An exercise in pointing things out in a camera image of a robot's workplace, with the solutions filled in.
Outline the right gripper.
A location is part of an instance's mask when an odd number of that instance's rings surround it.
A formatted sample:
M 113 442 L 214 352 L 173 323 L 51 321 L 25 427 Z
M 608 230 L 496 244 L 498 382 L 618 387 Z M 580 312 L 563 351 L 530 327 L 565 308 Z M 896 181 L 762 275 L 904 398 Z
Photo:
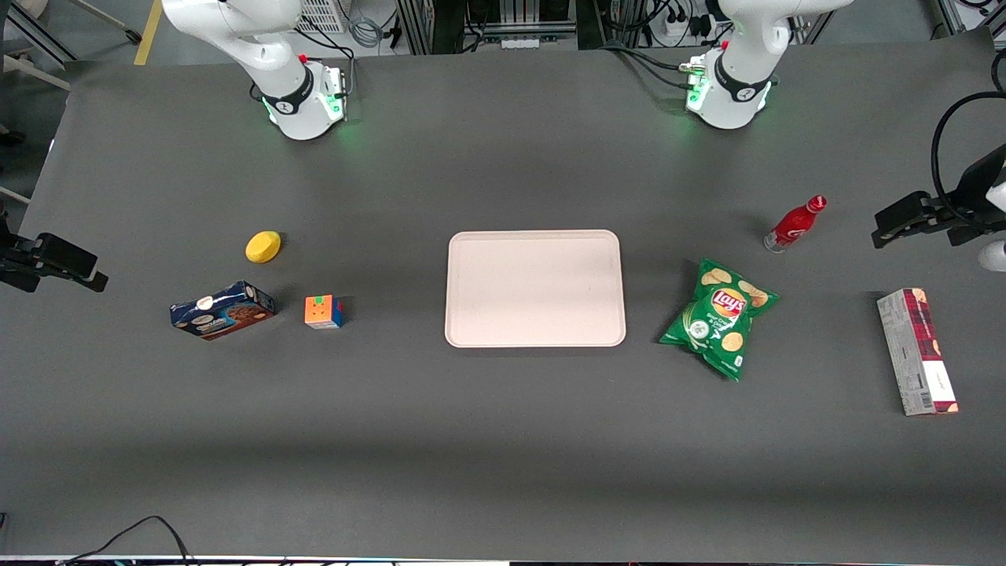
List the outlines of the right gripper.
M 1 236 L 1 282 L 23 292 L 35 292 L 39 274 L 33 248 L 35 240 L 18 235 Z

